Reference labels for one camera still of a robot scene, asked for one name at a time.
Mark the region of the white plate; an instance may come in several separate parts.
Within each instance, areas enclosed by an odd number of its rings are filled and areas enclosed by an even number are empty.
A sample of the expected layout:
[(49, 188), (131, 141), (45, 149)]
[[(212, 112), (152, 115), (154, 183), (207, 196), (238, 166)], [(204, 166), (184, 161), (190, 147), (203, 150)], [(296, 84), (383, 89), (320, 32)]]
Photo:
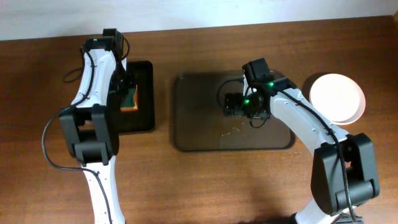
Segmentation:
[(309, 100), (317, 111), (336, 125), (356, 122), (366, 109), (362, 88), (351, 78), (338, 73), (317, 78), (310, 87)]

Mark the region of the green and orange sponge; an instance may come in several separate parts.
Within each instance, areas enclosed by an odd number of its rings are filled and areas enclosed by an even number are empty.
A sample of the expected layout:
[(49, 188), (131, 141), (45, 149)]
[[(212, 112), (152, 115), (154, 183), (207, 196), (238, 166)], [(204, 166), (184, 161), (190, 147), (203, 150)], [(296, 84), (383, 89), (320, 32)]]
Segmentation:
[(123, 98), (121, 102), (121, 111), (135, 111), (138, 110), (137, 104), (137, 88), (128, 89), (127, 95)]

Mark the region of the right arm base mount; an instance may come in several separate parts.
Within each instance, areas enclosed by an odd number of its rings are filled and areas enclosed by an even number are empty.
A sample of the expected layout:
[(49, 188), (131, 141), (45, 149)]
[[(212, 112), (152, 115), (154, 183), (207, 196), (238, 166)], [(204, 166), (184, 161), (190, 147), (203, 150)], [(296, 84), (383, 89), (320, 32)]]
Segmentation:
[[(295, 213), (290, 216), (289, 224), (297, 224), (295, 216), (296, 216)], [(336, 218), (336, 220), (332, 221), (331, 224), (364, 224), (364, 220), (363, 217), (356, 216), (356, 223), (354, 223), (349, 214), (342, 213)]]

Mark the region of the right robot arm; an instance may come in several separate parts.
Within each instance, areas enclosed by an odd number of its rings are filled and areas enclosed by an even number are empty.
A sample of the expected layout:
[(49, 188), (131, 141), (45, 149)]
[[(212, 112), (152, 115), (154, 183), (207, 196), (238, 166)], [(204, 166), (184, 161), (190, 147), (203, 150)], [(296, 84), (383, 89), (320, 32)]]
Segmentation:
[(242, 67), (241, 93), (227, 93), (225, 116), (266, 122), (275, 117), (304, 143), (313, 156), (307, 205), (281, 223), (363, 223), (354, 208), (376, 198), (379, 177), (371, 139), (352, 135), (317, 111), (287, 77), (276, 78), (264, 58)]

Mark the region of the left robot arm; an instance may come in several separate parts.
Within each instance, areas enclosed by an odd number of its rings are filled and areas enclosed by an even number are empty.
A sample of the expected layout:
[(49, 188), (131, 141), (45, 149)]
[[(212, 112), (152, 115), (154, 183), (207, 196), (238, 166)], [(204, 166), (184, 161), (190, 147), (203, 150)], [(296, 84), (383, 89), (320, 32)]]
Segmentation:
[(81, 82), (59, 121), (78, 171), (84, 173), (95, 223), (125, 223), (116, 187), (119, 134), (111, 117), (124, 99), (132, 100), (134, 79), (127, 72), (130, 46), (117, 29), (81, 46)]

